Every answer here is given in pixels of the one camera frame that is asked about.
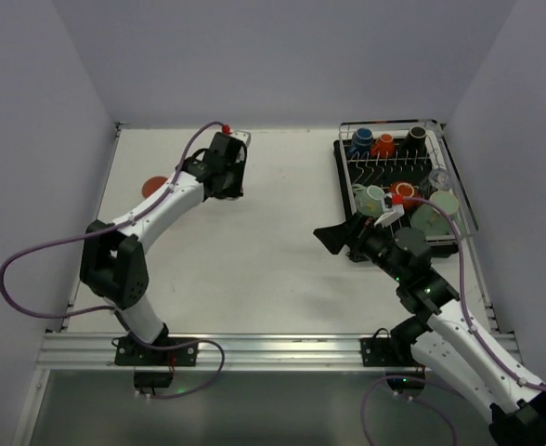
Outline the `pale green mug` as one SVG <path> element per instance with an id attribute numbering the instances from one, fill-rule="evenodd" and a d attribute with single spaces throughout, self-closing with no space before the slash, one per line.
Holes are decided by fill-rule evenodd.
<path id="1" fill-rule="evenodd" d="M 382 188 L 370 185 L 354 184 L 352 186 L 356 211 L 363 216 L 378 218 L 383 213 L 385 192 Z"/>
<path id="2" fill-rule="evenodd" d="M 429 201 L 440 207 L 453 220 L 456 219 L 459 210 L 459 200 L 449 191 L 437 190 Z M 410 217 L 410 225 L 420 230 L 426 237 L 450 235 L 450 224 L 434 207 L 427 203 L 418 206 Z"/>

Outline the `pink plastic cup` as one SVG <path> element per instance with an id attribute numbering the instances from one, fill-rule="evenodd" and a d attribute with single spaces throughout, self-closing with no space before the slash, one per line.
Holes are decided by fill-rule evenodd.
<path id="1" fill-rule="evenodd" d="M 167 177 L 155 176 L 147 179 L 141 188 L 141 195 L 143 198 L 149 198 L 156 190 L 158 190 L 165 182 Z"/>

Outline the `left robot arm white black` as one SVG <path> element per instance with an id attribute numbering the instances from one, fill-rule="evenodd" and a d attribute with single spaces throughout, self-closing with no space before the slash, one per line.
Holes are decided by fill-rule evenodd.
<path id="1" fill-rule="evenodd" d="M 209 199 L 236 200 L 251 134 L 220 131 L 210 145 L 182 160 L 175 172 L 128 213 L 104 223 L 92 222 L 84 241 L 80 281 L 113 305 L 123 327 L 142 346 L 160 348 L 165 323 L 148 298 L 146 254 L 179 218 Z"/>

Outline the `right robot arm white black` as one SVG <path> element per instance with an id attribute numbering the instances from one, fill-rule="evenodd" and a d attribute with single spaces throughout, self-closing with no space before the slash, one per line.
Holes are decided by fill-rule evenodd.
<path id="1" fill-rule="evenodd" d="M 348 247 L 396 281 L 411 316 L 392 329 L 392 340 L 463 396 L 497 444 L 546 445 L 546 384 L 477 322 L 459 290 L 432 267 L 419 230 L 405 227 L 389 236 L 352 215 L 314 235 L 331 254 Z"/>

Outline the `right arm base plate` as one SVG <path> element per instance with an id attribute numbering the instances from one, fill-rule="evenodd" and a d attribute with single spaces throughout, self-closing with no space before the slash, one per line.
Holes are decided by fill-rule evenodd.
<path id="1" fill-rule="evenodd" d="M 410 350 L 395 340 L 383 327 L 359 339 L 359 354 L 362 365 L 366 368 L 419 366 L 419 363 L 412 358 Z"/>

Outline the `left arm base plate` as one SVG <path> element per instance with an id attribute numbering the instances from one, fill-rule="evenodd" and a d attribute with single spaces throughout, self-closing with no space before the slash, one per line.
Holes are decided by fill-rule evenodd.
<path id="1" fill-rule="evenodd" d="M 130 335 L 113 338 L 116 348 L 114 363 L 133 367 L 194 367 L 199 352 L 198 339 L 164 337 L 153 348 L 144 347 Z"/>

